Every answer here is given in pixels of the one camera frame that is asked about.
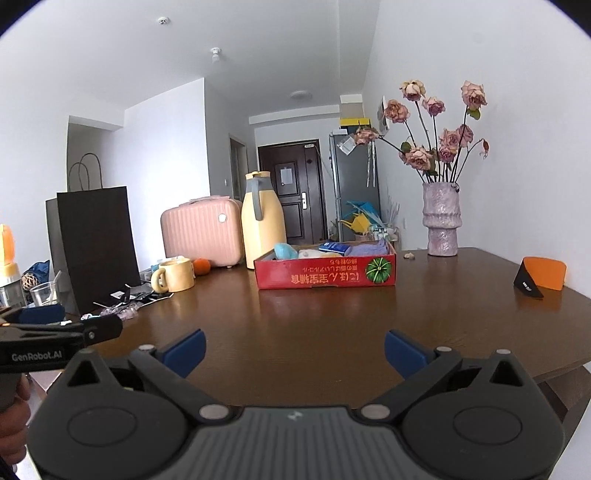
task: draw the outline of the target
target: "yellow mug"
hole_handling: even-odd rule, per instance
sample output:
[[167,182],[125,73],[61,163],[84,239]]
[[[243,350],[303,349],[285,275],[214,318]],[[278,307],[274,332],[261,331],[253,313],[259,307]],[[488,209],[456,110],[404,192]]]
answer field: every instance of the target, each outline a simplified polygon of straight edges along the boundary
[[156,293],[188,290],[195,285],[193,263],[188,258],[163,262],[152,273],[150,283]]

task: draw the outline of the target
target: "woven ball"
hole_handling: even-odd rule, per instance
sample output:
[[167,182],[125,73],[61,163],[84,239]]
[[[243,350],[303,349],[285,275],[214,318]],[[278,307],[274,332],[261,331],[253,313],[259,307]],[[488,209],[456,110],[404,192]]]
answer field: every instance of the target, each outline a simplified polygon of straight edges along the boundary
[[29,291],[39,285],[39,280],[32,273],[25,273],[21,278],[21,285],[24,291]]

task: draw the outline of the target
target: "ceiling light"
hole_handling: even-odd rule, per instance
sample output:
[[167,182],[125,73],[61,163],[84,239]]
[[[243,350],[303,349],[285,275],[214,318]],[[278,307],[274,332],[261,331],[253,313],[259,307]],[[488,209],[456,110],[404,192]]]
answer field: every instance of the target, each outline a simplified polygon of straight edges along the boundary
[[210,52],[212,53],[212,63],[220,61],[220,53],[222,53],[221,48],[214,47],[210,50]]
[[312,94],[308,90],[296,90],[292,92],[290,97],[293,100],[309,100],[312,98]]

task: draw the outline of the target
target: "watermelon illustration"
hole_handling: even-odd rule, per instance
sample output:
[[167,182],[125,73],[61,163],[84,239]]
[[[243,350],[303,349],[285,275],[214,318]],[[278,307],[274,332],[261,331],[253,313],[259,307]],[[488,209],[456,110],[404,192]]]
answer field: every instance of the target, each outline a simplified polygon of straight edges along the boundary
[[374,283],[384,283],[390,278],[392,264],[385,258],[374,258],[365,269],[365,275]]

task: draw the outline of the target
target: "clear plastic cup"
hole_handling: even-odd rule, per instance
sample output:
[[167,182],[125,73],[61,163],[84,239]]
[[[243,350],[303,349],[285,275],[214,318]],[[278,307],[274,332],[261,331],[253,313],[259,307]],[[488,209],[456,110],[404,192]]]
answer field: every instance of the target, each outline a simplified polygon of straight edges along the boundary
[[30,290],[35,307],[54,305],[60,302],[60,290],[55,281],[49,281],[33,287]]

